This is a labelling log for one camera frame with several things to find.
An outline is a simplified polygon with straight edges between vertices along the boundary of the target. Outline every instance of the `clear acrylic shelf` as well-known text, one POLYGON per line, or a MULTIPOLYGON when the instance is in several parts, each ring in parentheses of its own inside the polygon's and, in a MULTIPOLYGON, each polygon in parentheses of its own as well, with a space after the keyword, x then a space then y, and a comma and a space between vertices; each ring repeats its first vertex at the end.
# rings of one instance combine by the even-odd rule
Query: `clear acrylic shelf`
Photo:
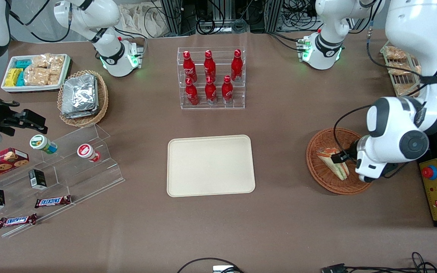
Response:
POLYGON ((202 48, 178 48, 177 53, 177 71, 178 71, 178 88, 180 91, 180 106, 186 110, 210 110, 210 109, 244 109, 246 107, 246 49, 245 47, 202 47, 202 48), (231 64, 234 59, 234 50, 240 49, 242 51, 242 80, 240 82, 233 82, 233 103, 224 104, 222 100, 222 84, 225 75, 230 75, 231 64), (211 50, 217 69, 217 79, 215 86, 217 87, 217 103, 215 105, 208 105, 205 96, 205 70, 203 69, 203 62, 205 61, 205 51, 211 50), (191 59, 195 63, 196 75, 198 81, 195 84, 196 91, 200 98, 200 103, 192 106, 187 99, 185 93, 185 72, 183 69, 183 52, 189 51, 191 59))
MULTIPOLYGON (((107 144, 109 138, 100 126, 92 124, 80 128, 54 140, 58 145, 55 154, 42 152, 42 162, 30 158, 30 166, 18 168, 0 176, 0 189, 5 191, 5 207, 0 209, 0 218, 29 216, 36 213, 36 224, 73 208, 78 203, 89 199, 119 183, 125 181, 118 163, 111 158, 107 144), (93 163, 77 155, 77 148, 88 143, 101 154, 98 162, 93 163), (45 173, 47 188, 35 190, 30 186, 28 172, 38 169, 45 173), (70 194, 72 203, 66 206, 39 207, 35 209, 36 199, 59 197, 70 194)), ((2 237, 11 237, 32 225, 18 225, 1 229, 2 237)))

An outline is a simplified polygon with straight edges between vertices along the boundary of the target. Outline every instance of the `cable connector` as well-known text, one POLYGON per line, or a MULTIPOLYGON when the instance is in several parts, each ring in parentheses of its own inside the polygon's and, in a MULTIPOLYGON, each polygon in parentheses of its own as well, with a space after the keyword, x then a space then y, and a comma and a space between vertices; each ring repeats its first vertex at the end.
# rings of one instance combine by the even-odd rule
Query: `cable connector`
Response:
POLYGON ((347 273, 347 268, 344 263, 323 267, 321 273, 347 273))

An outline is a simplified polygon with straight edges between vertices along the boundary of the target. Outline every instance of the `emergency stop button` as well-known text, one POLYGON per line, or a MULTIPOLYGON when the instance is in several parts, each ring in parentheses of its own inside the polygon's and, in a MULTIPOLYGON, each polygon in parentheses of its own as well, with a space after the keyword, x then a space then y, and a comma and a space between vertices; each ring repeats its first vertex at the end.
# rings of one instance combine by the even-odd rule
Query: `emergency stop button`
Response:
POLYGON ((435 180, 437 178, 437 169, 435 166, 429 165, 421 170, 421 174, 430 180, 435 180))

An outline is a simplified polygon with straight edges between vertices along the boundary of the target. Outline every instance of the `table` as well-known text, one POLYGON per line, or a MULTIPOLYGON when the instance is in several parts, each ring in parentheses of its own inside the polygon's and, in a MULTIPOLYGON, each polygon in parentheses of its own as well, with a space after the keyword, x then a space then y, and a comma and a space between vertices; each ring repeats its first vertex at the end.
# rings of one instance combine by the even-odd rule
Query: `table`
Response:
MULTIPOLYGON (((292 36, 301 37, 305 33, 292 36)), ((374 56, 386 39, 375 31, 374 56)), ((109 92, 100 123, 124 183, 10 239, 0 238, 0 273, 175 272, 213 256, 250 273, 318 272, 351 266, 411 266, 411 252, 437 264, 418 167, 356 196, 331 194, 311 177, 305 150, 319 130, 342 114, 393 95, 386 69, 367 58, 365 36, 349 35, 340 60, 327 71, 267 35, 152 39, 143 68, 113 78, 88 42, 15 42, 9 55, 67 53, 72 72, 99 72, 109 92), (177 47, 247 47, 245 110, 182 111, 176 82, 177 47), (166 193, 167 145, 173 138, 245 134, 252 140, 256 188, 250 194, 172 198, 166 193)), ((75 130, 58 117, 56 93, 5 94, 47 118, 48 137, 75 130)), ((365 134, 365 111, 341 126, 365 134)), ((28 151, 32 130, 4 137, 0 150, 28 151)), ((184 272, 211 272, 200 262, 184 272)))

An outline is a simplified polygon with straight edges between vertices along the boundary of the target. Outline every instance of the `bread slice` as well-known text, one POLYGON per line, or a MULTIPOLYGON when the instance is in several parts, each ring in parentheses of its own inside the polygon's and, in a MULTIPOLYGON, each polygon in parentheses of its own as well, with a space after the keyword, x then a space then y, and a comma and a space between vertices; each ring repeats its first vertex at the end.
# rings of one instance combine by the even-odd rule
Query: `bread slice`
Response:
POLYGON ((328 147, 324 149, 319 149, 316 155, 318 156, 319 159, 321 159, 321 161, 323 161, 326 164, 326 166, 328 166, 330 170, 332 170, 334 174, 338 176, 338 178, 340 178, 340 180, 343 181, 347 179, 347 176, 350 174, 350 171, 348 170, 347 164, 345 162, 336 163, 336 164, 333 163, 331 159, 331 155, 336 154, 338 152, 340 152, 339 149, 328 147))

